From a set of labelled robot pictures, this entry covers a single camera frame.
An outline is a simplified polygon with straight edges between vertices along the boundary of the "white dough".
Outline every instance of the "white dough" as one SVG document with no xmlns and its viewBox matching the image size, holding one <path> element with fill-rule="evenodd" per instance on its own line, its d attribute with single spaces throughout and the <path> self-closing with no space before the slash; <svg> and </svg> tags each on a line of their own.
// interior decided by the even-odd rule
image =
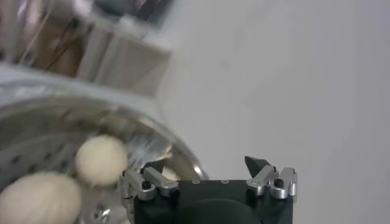
<svg viewBox="0 0 390 224">
<path fill-rule="evenodd" d="M 180 177 L 177 176 L 176 172 L 173 171 L 170 168 L 164 167 L 163 173 L 162 173 L 166 178 L 170 180 L 180 180 Z"/>
<path fill-rule="evenodd" d="M 114 184 L 127 168 L 125 149 L 116 138 L 107 135 L 93 137 L 84 142 L 77 152 L 77 173 L 92 186 Z"/>
<path fill-rule="evenodd" d="M 77 183 L 57 173 L 36 173 L 0 195 L 1 224 L 73 224 L 81 210 Z"/>
</svg>

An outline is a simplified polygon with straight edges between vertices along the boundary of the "white wall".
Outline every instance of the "white wall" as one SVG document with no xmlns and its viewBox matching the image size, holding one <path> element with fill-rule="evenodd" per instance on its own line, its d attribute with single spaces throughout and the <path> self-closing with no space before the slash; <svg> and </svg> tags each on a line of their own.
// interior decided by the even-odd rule
<svg viewBox="0 0 390 224">
<path fill-rule="evenodd" d="M 299 173 L 295 223 L 388 223 L 390 1 L 181 0 L 157 97 L 212 178 Z"/>
</svg>

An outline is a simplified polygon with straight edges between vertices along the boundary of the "screw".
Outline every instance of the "screw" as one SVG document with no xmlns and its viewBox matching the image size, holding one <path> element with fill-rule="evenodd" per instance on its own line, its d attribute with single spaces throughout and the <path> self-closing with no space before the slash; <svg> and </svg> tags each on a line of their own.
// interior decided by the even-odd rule
<svg viewBox="0 0 390 224">
<path fill-rule="evenodd" d="M 143 181 L 142 182 L 142 189 L 146 190 L 146 189 L 150 189 L 152 187 L 152 184 L 150 181 Z"/>
<path fill-rule="evenodd" d="M 12 163 L 12 164 L 18 163 L 21 157 L 22 157 L 21 155 L 15 156 L 15 157 L 11 160 L 11 163 Z"/>
<path fill-rule="evenodd" d="M 282 179 L 277 178 L 274 180 L 275 187 L 283 187 L 284 185 L 285 185 L 285 182 Z"/>
</svg>

